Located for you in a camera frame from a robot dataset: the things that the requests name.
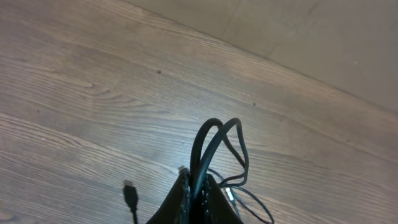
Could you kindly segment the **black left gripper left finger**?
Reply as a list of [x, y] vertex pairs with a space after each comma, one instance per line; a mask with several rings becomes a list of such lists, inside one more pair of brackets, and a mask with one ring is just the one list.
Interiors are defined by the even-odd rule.
[[182, 169], [160, 208], [147, 224], [187, 224], [190, 213], [190, 172]]

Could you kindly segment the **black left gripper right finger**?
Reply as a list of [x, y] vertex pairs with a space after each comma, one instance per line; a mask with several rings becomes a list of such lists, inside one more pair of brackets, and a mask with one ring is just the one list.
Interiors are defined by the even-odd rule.
[[243, 224], [211, 174], [203, 184], [203, 209], [206, 224]]

